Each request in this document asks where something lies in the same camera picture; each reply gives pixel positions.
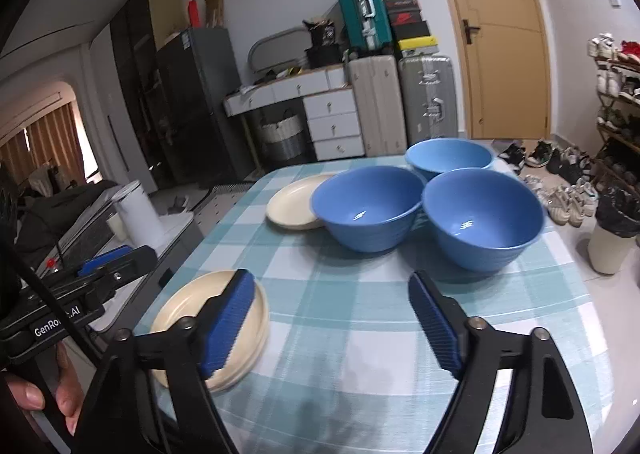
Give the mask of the silver hard suitcase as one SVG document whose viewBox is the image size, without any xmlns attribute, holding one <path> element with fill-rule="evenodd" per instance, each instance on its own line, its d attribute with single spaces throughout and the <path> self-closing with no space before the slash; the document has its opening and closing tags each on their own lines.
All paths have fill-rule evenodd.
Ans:
<svg viewBox="0 0 640 454">
<path fill-rule="evenodd" d="M 399 76 L 409 144 L 433 138 L 457 138 L 456 84 L 450 58 L 439 55 L 402 58 Z"/>
</svg>

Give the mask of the stack of shoe boxes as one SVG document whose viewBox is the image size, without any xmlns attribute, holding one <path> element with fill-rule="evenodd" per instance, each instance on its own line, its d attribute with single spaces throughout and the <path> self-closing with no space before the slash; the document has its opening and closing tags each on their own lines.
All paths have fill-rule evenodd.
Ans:
<svg viewBox="0 0 640 454">
<path fill-rule="evenodd" d="M 418 0 L 383 0 L 397 59 L 439 53 L 437 38 L 422 16 Z"/>
</svg>

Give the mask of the teal hard suitcase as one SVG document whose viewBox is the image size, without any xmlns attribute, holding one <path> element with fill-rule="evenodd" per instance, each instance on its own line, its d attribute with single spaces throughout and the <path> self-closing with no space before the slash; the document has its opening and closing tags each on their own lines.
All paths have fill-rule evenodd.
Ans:
<svg viewBox="0 0 640 454">
<path fill-rule="evenodd" d="M 338 0 L 348 47 L 360 56 L 391 51 L 393 35 L 384 0 Z"/>
</svg>

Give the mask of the woven laundry basket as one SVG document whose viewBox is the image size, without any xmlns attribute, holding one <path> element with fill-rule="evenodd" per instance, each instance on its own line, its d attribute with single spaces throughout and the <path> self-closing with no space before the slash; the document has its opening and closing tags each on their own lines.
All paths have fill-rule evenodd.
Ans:
<svg viewBox="0 0 640 454">
<path fill-rule="evenodd" d="M 262 151 L 268 162 L 290 162 L 305 153 L 303 122 L 291 109 L 285 109 L 276 118 L 262 116 L 258 124 L 258 133 Z"/>
</svg>

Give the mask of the wooden shoe rack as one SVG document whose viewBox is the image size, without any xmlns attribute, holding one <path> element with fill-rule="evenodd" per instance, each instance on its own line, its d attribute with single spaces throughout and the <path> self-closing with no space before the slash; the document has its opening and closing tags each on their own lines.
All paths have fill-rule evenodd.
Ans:
<svg viewBox="0 0 640 454">
<path fill-rule="evenodd" d="M 587 54 L 597 66 L 600 102 L 597 132 L 603 143 L 597 154 L 601 176 L 617 179 L 639 192 L 639 43 L 600 33 L 588 40 Z"/>
</svg>

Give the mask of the black refrigerator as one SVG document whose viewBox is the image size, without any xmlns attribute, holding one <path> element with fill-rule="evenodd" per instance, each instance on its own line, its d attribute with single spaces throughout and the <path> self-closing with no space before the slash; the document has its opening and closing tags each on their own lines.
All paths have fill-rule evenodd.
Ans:
<svg viewBox="0 0 640 454">
<path fill-rule="evenodd" d="M 156 61 L 177 178 L 206 188 L 245 180 L 254 159 L 242 124 L 224 107 L 241 86 L 228 30 L 186 29 L 157 51 Z"/>
</svg>

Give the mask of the black bag on desk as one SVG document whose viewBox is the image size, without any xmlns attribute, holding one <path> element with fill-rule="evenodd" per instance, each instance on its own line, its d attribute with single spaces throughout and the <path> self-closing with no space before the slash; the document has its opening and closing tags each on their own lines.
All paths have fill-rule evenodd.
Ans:
<svg viewBox="0 0 640 454">
<path fill-rule="evenodd" d="M 304 20 L 303 25 L 311 39 L 311 46 L 305 50 L 311 69 L 333 66 L 343 61 L 343 51 L 337 41 L 335 23 L 331 19 Z"/>
</svg>

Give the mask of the beige hard suitcase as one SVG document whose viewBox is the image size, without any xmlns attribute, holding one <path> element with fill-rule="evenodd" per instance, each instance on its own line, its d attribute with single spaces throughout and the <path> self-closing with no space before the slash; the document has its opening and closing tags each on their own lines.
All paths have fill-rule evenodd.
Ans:
<svg viewBox="0 0 640 454">
<path fill-rule="evenodd" d="M 366 154 L 369 157 L 404 154 L 408 144 L 396 59 L 392 56 L 356 59 L 347 64 L 347 71 Z"/>
</svg>

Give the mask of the white drawer desk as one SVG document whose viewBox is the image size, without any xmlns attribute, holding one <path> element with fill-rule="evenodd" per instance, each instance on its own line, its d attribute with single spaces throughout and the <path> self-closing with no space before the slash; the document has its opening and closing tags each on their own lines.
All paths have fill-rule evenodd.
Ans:
<svg viewBox="0 0 640 454">
<path fill-rule="evenodd" d="M 250 86 L 224 99 L 224 108 L 229 116 L 236 116 L 270 111 L 288 101 L 303 102 L 310 139 L 320 162 L 364 155 L 354 91 L 341 64 Z"/>
</svg>

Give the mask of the blue bowl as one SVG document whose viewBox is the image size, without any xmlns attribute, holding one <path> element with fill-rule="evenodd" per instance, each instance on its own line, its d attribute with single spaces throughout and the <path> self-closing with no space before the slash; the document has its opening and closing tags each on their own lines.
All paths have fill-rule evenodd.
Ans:
<svg viewBox="0 0 640 454">
<path fill-rule="evenodd" d="M 546 212 L 520 179 L 462 168 L 428 181 L 422 206 L 444 255 L 473 272 L 496 272 L 540 237 Z"/>
<path fill-rule="evenodd" d="M 396 166 L 343 171 L 324 181 L 310 207 L 341 245 L 363 254 L 388 251 L 409 234 L 419 209 L 423 180 Z"/>
<path fill-rule="evenodd" d="M 462 168 L 487 169 L 494 162 L 489 149 L 460 138 L 434 138 L 413 144 L 405 153 L 406 162 L 426 181 Z"/>
</svg>

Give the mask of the teal checkered tablecloth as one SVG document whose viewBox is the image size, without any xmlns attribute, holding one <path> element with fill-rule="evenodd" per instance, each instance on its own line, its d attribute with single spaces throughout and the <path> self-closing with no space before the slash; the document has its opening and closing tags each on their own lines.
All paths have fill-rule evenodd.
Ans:
<svg viewBox="0 0 640 454">
<path fill-rule="evenodd" d="M 558 345 L 591 431 L 613 399 L 608 346 L 582 272 L 553 227 L 489 277 L 450 263 L 419 218 L 382 255 L 341 247 L 326 231 L 271 226 L 269 200 L 290 183 L 348 168 L 345 161 L 286 167 L 259 179 L 214 226 L 137 324 L 208 272 L 250 270 L 262 283 L 270 333 L 262 357 L 215 404 L 244 453 L 420 453 L 452 392 L 416 321 L 408 280 L 416 270 L 469 315 L 498 330 L 547 329 Z"/>
</svg>

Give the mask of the white trash bin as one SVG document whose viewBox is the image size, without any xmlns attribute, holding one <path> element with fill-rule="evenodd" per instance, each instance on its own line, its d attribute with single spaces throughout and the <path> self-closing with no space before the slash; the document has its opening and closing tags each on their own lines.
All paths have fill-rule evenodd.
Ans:
<svg viewBox="0 0 640 454">
<path fill-rule="evenodd" d="M 639 235 L 639 196 L 607 188 L 600 196 L 587 251 L 594 271 L 615 274 Z"/>
</svg>

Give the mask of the wooden door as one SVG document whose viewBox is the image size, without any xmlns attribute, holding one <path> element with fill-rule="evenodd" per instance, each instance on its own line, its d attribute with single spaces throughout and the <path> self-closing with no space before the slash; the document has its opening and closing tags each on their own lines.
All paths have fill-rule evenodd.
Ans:
<svg viewBox="0 0 640 454">
<path fill-rule="evenodd" d="M 449 0 L 473 138 L 549 136 L 546 29 L 539 0 Z"/>
</svg>

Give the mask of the white electric kettle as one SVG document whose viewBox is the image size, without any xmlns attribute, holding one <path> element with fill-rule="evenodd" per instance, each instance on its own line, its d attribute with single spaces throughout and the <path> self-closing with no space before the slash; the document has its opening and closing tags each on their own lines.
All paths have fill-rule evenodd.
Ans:
<svg viewBox="0 0 640 454">
<path fill-rule="evenodd" d="M 156 248 L 165 234 L 160 216 L 146 195 L 139 180 L 124 185 L 112 196 L 117 214 L 136 246 Z"/>
</svg>

